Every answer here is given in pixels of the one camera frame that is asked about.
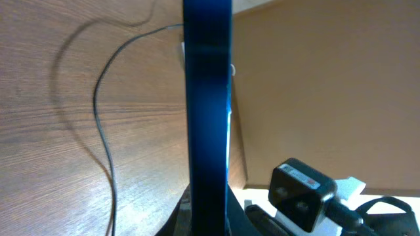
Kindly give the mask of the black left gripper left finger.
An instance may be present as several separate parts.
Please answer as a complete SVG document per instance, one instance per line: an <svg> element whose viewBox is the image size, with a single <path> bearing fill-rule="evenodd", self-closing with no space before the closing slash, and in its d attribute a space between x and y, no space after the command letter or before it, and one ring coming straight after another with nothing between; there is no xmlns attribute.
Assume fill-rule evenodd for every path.
<svg viewBox="0 0 420 236"><path fill-rule="evenodd" d="M191 230L191 191L187 185L167 222L156 236L190 236Z"/></svg>

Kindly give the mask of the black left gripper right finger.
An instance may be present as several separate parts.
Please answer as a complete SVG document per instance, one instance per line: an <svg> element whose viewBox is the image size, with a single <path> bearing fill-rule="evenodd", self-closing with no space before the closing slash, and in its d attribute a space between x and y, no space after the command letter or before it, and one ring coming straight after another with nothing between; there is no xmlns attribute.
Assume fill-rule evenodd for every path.
<svg viewBox="0 0 420 236"><path fill-rule="evenodd" d="M230 187L227 190L227 218L231 236L261 236L246 216Z"/></svg>

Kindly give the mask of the blue Galaxy smartphone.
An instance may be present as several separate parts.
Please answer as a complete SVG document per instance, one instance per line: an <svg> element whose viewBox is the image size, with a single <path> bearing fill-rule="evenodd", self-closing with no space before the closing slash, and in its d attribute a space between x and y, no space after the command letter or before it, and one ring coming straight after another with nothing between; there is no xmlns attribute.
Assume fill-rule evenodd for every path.
<svg viewBox="0 0 420 236"><path fill-rule="evenodd" d="M227 232L232 2L183 2L192 235Z"/></svg>

